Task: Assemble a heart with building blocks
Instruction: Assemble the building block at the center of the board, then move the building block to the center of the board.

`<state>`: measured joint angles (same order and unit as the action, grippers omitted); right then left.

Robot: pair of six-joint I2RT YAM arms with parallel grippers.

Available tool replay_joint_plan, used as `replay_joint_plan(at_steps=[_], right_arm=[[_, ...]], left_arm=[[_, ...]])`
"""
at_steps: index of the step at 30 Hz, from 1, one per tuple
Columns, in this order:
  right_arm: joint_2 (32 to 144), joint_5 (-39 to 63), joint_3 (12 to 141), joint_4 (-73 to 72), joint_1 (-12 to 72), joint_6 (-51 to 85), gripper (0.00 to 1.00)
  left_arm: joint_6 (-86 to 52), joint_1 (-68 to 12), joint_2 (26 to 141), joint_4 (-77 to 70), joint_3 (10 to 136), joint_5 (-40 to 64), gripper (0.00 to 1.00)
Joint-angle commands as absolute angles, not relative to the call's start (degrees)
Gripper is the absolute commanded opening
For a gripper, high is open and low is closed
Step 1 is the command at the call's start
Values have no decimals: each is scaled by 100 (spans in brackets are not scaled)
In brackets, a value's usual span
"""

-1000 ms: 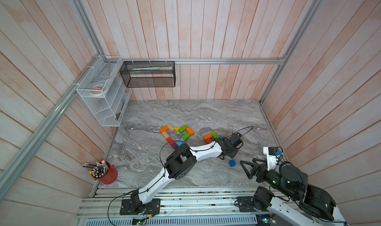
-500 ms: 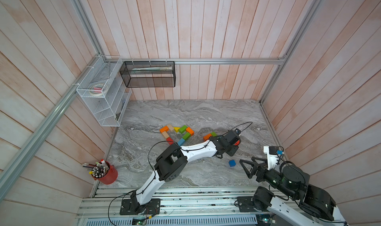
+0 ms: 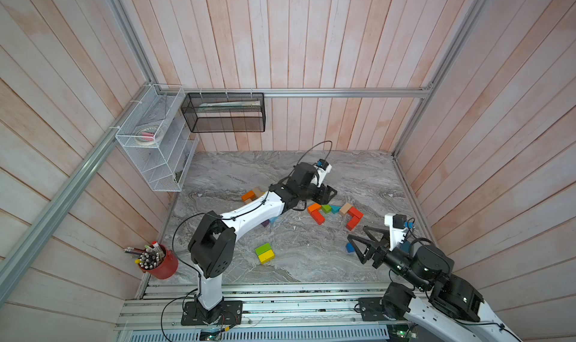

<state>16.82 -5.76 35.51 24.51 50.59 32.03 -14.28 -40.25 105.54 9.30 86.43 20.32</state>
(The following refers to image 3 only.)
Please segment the teal triangle block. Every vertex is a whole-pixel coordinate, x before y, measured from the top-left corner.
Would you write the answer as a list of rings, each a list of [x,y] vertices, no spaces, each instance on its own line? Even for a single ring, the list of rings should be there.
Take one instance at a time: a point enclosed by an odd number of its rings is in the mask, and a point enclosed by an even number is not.
[[[340,211],[340,209],[341,209],[340,206],[336,206],[336,205],[330,205],[330,207],[331,207],[331,212],[332,212],[333,214],[339,213],[339,211]]]

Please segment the red block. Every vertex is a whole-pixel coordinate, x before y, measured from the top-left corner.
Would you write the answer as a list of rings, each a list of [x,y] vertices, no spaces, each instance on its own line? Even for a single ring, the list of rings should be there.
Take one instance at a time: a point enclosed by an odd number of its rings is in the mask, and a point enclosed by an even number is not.
[[[314,219],[314,221],[318,225],[322,225],[326,221],[325,217],[319,210],[312,211],[312,213],[310,213],[310,216]]]
[[[349,231],[353,231],[354,228],[359,224],[360,220],[361,220],[360,218],[352,216],[351,219],[347,222],[346,228]]]
[[[363,214],[355,207],[350,207],[347,212],[352,218],[357,218],[361,220],[363,218]]]

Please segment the long natural wood block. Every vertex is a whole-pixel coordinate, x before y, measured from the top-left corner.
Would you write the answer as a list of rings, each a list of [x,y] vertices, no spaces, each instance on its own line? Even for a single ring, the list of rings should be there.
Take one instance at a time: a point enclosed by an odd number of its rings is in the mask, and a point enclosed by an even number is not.
[[[263,195],[263,192],[258,187],[255,187],[252,191],[256,198],[260,198]]]

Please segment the long orange block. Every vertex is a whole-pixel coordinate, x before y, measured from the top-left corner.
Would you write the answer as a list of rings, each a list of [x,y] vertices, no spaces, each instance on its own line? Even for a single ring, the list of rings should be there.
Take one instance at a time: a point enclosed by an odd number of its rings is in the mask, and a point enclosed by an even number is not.
[[[251,202],[255,201],[256,198],[257,198],[257,196],[256,196],[256,194],[254,193],[253,190],[249,190],[249,192],[245,193],[245,194],[241,197],[242,202],[243,202],[244,204],[251,203]]]

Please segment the yellow block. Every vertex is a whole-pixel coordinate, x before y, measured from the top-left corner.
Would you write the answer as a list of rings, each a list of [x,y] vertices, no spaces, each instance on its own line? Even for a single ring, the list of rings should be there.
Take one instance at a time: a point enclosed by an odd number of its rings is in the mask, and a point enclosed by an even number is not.
[[[265,264],[275,258],[275,253],[273,250],[267,250],[266,252],[261,253],[258,258],[261,264]]]

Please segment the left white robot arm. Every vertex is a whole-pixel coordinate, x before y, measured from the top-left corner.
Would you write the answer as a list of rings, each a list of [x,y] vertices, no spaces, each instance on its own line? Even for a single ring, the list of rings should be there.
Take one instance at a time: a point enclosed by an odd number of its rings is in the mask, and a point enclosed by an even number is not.
[[[236,210],[202,216],[187,249],[193,265],[199,269],[199,295],[193,307],[198,315],[213,321],[223,307],[222,277],[233,260],[236,242],[261,223],[293,210],[300,202],[311,200],[325,205],[337,191],[323,183],[332,165],[320,159],[315,164],[300,162],[292,172],[255,201]]]

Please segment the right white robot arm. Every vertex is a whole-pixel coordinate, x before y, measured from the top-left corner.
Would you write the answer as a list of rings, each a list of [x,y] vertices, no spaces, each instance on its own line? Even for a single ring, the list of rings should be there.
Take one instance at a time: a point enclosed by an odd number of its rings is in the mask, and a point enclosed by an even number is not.
[[[421,326],[444,341],[519,341],[483,295],[453,274],[453,261],[412,229],[364,227],[365,236],[348,241],[361,263],[387,266],[404,280],[391,282],[384,295],[360,298],[354,307],[365,322],[396,321]]]

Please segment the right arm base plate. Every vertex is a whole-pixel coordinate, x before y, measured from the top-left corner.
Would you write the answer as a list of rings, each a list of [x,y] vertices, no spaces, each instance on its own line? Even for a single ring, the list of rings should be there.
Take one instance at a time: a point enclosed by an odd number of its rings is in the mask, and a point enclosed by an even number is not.
[[[405,310],[382,298],[360,298],[357,310],[364,322],[404,320]]]

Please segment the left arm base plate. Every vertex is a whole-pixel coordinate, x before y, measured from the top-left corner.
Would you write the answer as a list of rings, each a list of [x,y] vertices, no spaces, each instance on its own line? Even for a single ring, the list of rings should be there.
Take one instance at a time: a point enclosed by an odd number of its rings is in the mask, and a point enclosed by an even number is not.
[[[242,321],[243,302],[222,300],[213,309],[205,309],[198,301],[184,305],[183,326],[236,326]]]

